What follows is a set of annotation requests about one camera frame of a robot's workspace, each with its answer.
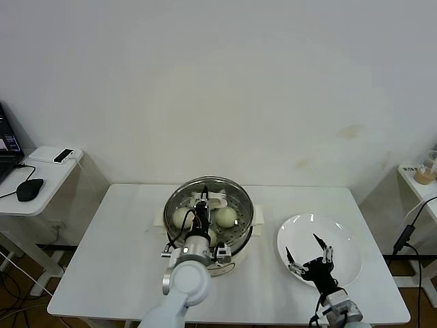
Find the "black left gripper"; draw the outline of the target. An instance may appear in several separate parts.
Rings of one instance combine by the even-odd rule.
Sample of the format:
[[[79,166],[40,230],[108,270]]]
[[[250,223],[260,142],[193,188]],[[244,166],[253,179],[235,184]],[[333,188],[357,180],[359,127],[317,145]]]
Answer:
[[[210,211],[208,208],[209,191],[208,187],[204,186],[201,192],[201,200],[196,204],[195,218],[193,219],[193,234],[209,238]]]

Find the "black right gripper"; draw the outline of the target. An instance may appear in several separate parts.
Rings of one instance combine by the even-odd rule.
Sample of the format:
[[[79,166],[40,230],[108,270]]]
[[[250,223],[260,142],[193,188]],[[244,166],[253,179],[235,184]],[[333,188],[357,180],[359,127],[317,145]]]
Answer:
[[[294,260],[288,247],[286,247],[287,267],[291,272],[302,277],[305,281],[313,282],[318,292],[335,292],[338,290],[338,281],[331,275],[334,267],[333,247],[327,245],[324,240],[316,234],[313,234],[313,236],[322,248],[322,258],[316,258],[315,260],[301,265]]]

